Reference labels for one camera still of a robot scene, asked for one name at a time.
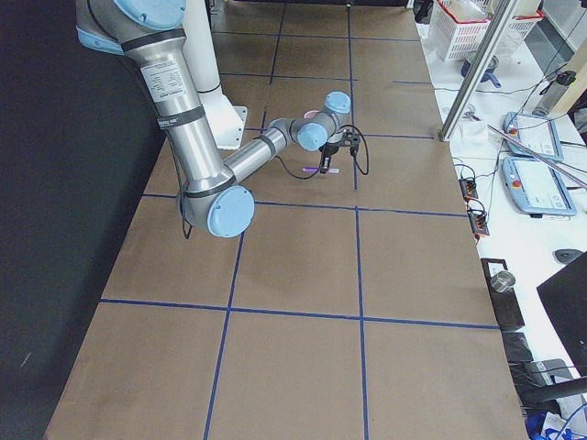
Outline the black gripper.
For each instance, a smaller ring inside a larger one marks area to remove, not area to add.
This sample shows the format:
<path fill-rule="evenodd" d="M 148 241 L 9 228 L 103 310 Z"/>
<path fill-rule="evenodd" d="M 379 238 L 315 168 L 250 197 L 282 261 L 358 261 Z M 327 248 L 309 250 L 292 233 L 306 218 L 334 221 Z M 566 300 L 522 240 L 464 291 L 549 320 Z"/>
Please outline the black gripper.
<path fill-rule="evenodd" d="M 338 150 L 343 146 L 341 142 L 330 143 L 327 142 L 323 147 L 320 148 L 321 154 L 323 155 L 320 160 L 319 172 L 321 174 L 332 173 L 331 162 L 332 156 L 338 153 Z"/>

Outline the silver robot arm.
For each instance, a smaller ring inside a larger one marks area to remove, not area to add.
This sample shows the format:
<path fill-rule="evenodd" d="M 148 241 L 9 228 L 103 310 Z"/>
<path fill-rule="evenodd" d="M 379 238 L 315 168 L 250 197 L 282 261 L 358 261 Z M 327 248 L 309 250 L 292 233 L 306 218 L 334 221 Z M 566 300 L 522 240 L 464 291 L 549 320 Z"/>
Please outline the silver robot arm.
<path fill-rule="evenodd" d="M 343 137 L 351 99 L 329 93 L 310 117 L 279 118 L 264 134 L 221 158 L 213 108 L 229 113 L 222 93 L 205 4 L 202 1 L 78 1 L 80 43 L 133 60 L 170 141 L 182 220 L 216 237 L 236 237 L 253 218 L 255 203 L 241 182 L 296 143 L 322 151 Z"/>

